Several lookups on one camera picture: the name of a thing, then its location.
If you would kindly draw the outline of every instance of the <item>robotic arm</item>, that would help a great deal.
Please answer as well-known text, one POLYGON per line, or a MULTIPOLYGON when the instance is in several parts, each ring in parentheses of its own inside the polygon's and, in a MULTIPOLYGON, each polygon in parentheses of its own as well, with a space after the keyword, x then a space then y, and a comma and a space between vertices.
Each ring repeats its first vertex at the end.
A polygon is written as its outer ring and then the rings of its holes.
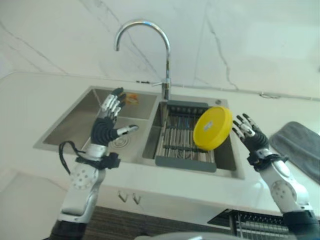
POLYGON ((91 130, 91 144, 86 152, 79 151, 71 141, 59 145, 62 165, 70 174, 70 188, 63 201, 58 219, 49 240, 81 240, 98 199, 99 187, 105 178, 106 168, 117 168, 118 155, 108 154, 109 142, 136 131, 137 125, 114 129, 117 116, 125 105, 124 89, 115 89, 101 105, 99 114, 91 130), (70 144, 77 155, 77 164, 72 171, 63 158, 65 144, 70 144))
POLYGON ((237 128, 232 130, 249 150, 247 160, 268 185, 289 231, 298 239, 319 239, 320 226, 309 203, 309 194, 285 165, 288 158, 270 151, 268 138, 247 114, 243 114, 245 119, 236 117, 240 123, 233 121, 237 128))

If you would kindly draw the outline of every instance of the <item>chrome faucet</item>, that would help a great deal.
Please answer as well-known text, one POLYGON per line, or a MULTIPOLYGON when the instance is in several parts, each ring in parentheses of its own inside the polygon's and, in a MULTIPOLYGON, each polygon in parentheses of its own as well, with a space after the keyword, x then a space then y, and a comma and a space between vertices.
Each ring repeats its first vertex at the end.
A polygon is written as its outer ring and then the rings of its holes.
POLYGON ((142 19, 128 21, 127 23, 125 23, 124 25, 122 25, 120 27, 120 29, 118 30, 118 32, 115 35, 114 50, 119 51, 119 49, 120 49, 119 43, 120 43, 120 39, 121 39, 122 34, 126 30, 128 30, 129 28, 131 28, 135 25, 145 25, 145 26, 148 26, 148 27, 156 30, 160 34, 160 36, 162 37, 162 39, 164 41, 165 48, 166 48, 165 80, 161 81, 161 82, 154 83, 154 84, 152 84, 152 86, 162 85, 162 98, 164 100, 169 100, 169 98, 170 98, 170 85, 171 85, 171 80, 170 80, 170 52, 171 52, 171 48, 170 48, 170 42, 169 42, 167 35, 159 26, 157 26, 153 22, 150 22, 147 20, 142 20, 142 19))

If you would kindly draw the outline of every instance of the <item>gray towel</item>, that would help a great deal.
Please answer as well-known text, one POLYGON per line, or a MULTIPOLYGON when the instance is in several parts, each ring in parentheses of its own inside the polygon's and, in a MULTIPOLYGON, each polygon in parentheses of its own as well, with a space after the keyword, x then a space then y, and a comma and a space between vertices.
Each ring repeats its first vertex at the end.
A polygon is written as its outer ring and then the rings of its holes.
POLYGON ((269 139, 280 154, 287 155, 311 179, 320 184, 320 136, 291 121, 269 139))

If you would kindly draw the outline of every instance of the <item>faucet handle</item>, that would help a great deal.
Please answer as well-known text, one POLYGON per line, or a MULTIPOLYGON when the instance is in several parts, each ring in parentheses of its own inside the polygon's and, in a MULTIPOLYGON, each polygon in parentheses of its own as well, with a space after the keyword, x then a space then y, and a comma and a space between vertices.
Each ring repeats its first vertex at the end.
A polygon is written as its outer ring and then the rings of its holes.
POLYGON ((161 85, 163 82, 162 81, 159 81, 159 82, 156 82, 156 83, 153 83, 151 86, 154 87, 154 86, 159 86, 161 85))

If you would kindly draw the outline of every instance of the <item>white countertop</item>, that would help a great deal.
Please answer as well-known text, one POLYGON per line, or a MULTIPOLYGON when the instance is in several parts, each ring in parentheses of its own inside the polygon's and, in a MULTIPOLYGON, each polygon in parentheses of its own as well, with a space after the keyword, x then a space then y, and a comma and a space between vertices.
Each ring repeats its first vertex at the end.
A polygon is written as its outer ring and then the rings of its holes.
MULTIPOLYGON (((161 91, 148 84, 78 76, 17 72, 5 77, 0 82, 0 172, 15 169, 67 187, 69 177, 58 154, 33 146, 90 86, 161 91)), ((246 112, 268 137, 290 121, 320 133, 320 102, 181 87, 172 87, 172 94, 227 99, 234 115, 246 112)), ((234 134, 231 142, 244 179, 122 162, 119 168, 107 171, 102 184, 193 199, 226 209, 280 215, 267 185, 247 162, 247 149, 234 134)), ((72 166, 74 157, 67 155, 66 161, 72 166)), ((290 162, 287 165, 307 188, 319 218, 320 186, 290 162)))

